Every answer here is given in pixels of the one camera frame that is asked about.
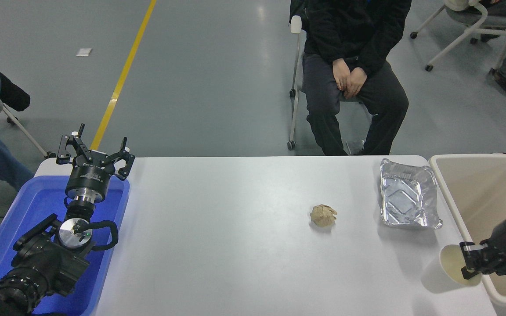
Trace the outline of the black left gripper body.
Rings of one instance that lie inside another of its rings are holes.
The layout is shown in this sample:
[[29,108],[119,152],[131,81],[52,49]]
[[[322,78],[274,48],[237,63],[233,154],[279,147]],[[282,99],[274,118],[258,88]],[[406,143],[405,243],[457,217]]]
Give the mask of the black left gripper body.
[[107,154],[104,152],[90,151],[90,155],[92,158],[90,162],[83,154],[78,154],[74,158],[66,194],[77,194],[82,189],[89,189],[97,194],[107,193],[112,165],[105,164]]

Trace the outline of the person's left hand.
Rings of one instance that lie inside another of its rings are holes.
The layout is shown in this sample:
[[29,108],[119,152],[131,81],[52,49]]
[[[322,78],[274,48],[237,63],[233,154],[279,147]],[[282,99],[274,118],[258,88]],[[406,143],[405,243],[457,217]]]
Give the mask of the person's left hand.
[[367,81],[367,74],[360,67],[355,67],[351,70],[346,84],[346,90],[344,96],[346,99],[353,98],[360,93],[363,85]]

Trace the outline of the person's right hand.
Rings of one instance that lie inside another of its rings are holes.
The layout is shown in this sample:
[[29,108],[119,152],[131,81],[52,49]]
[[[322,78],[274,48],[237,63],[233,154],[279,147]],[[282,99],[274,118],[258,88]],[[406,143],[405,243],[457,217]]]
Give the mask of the person's right hand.
[[350,91],[350,69],[345,60],[340,58],[332,62],[332,74],[340,91]]

